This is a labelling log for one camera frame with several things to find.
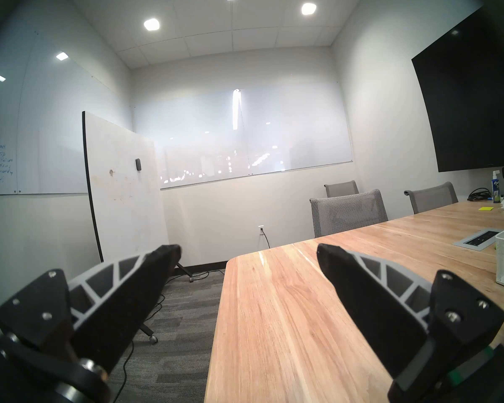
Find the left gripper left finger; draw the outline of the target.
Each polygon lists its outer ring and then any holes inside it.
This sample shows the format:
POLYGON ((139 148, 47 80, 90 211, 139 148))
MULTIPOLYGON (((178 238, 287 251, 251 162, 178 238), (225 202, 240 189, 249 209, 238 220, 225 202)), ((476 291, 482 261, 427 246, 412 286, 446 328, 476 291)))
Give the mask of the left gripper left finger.
POLYGON ((155 307, 179 245, 50 269, 0 305, 0 402, 109 402, 108 375, 155 307))

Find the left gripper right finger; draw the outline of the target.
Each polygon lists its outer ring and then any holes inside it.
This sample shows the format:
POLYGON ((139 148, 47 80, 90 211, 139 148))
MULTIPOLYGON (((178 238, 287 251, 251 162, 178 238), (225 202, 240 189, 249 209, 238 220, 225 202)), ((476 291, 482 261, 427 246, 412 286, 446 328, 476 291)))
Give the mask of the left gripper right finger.
POLYGON ((392 378, 389 402, 504 402, 504 310, 449 270, 432 283, 398 263, 321 243, 322 273, 392 378))

